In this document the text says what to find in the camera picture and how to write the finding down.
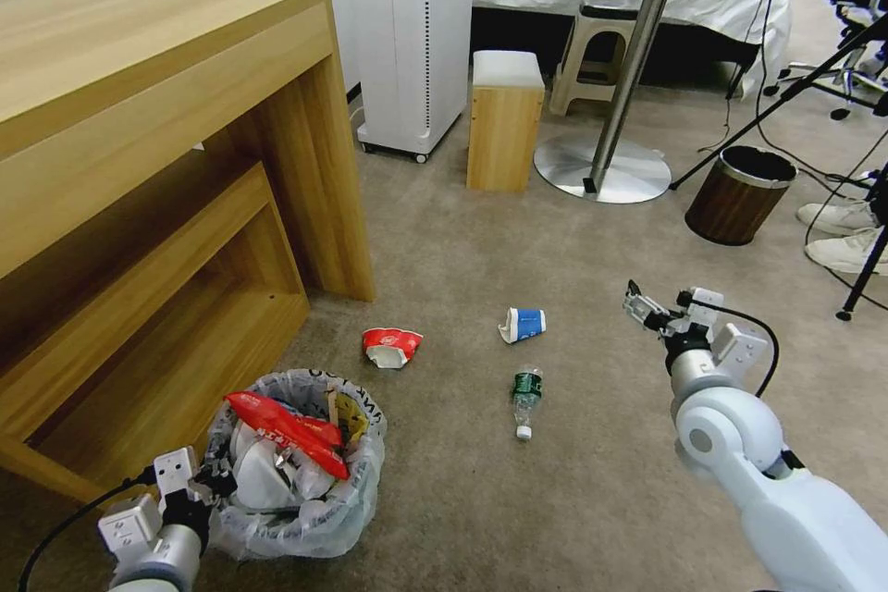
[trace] red paper cup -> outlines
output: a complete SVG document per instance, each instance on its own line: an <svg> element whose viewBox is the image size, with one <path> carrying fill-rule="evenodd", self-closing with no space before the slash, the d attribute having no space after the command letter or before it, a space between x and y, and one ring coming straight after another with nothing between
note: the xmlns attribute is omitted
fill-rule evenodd
<svg viewBox="0 0 888 592"><path fill-rule="evenodd" d="M364 353L380 368L403 368L423 341L419 333L400 328L368 328L364 332Z"/></svg>

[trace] green bottle label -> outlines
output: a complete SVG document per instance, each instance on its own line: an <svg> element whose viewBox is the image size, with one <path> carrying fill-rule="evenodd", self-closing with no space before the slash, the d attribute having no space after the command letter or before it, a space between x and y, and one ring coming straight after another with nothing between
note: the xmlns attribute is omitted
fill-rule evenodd
<svg viewBox="0 0 888 592"><path fill-rule="evenodd" d="M518 373L515 375L515 386L512 389L512 395L518 393L533 393L539 398L543 397L543 378L534 373Z"/></svg>

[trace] blue paper cup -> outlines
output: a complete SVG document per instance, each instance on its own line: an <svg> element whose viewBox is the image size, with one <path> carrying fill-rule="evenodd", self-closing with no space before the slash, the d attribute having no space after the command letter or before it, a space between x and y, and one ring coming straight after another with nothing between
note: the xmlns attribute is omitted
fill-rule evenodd
<svg viewBox="0 0 888 592"><path fill-rule="evenodd" d="M546 330L546 313L542 310L509 308L506 323L499 327L502 338L512 344L518 340L533 338Z"/></svg>

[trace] person's foot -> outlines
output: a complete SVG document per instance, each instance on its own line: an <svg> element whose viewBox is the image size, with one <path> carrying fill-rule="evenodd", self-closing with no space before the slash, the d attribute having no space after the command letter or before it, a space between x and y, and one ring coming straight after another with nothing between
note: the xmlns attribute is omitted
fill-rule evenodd
<svg viewBox="0 0 888 592"><path fill-rule="evenodd" d="M814 228L835 236L850 236L864 229L871 229L879 223L867 202L854 202L849 205L822 206L819 203L803 205L795 213L804 225L814 221Z"/></svg>
<svg viewBox="0 0 888 592"><path fill-rule="evenodd" d="M871 228L847 238L815 240L805 246L805 254L811 261L839 273L860 273L881 232L882 228ZM874 272L888 273L888 255L880 257Z"/></svg>
<svg viewBox="0 0 888 592"><path fill-rule="evenodd" d="M878 57L867 58L858 62L855 69L868 79L878 82L885 71L885 61Z"/></svg>

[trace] white stool top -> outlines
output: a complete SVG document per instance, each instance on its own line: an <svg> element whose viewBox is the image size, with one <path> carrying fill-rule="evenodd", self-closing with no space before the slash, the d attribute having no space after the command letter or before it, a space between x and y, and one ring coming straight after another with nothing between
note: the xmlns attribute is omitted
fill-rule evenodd
<svg viewBox="0 0 888 592"><path fill-rule="evenodd" d="M489 88L539 88L537 55L526 51L475 51L472 85Z"/></svg>

